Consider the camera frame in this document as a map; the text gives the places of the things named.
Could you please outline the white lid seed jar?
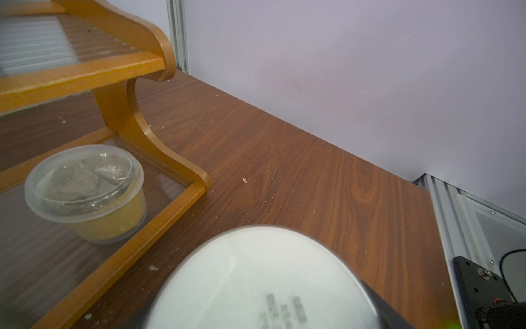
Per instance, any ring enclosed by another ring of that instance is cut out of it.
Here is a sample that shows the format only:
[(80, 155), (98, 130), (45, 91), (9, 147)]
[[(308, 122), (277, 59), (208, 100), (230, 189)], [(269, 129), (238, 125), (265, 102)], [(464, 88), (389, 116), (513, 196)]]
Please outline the white lid seed jar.
[(247, 226), (192, 252), (145, 328), (381, 328), (364, 285), (329, 248), (294, 230)]

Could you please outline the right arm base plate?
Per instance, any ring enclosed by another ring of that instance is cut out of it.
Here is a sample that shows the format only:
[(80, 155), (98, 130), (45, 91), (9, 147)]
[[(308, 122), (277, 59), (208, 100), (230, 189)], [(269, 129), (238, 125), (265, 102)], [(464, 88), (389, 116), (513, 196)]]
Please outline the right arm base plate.
[(514, 298), (496, 273), (463, 256), (454, 257), (452, 263), (465, 328), (487, 328), (478, 318), (482, 309), (492, 306), (495, 300), (513, 302)]

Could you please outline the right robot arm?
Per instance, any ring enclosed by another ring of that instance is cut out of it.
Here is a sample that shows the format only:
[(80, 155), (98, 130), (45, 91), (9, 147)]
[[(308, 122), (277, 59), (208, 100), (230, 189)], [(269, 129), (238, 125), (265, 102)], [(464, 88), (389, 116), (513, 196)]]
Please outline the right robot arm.
[(482, 328), (525, 329), (525, 303), (495, 300), (475, 311)]

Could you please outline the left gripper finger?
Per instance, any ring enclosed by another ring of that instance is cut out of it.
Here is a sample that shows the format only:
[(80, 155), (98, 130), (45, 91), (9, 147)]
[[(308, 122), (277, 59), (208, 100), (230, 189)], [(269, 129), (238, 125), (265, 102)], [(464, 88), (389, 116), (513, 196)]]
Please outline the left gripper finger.
[(366, 282), (362, 281), (368, 295), (375, 304), (382, 322), (382, 328), (389, 329), (414, 329), (389, 303), (380, 297)]

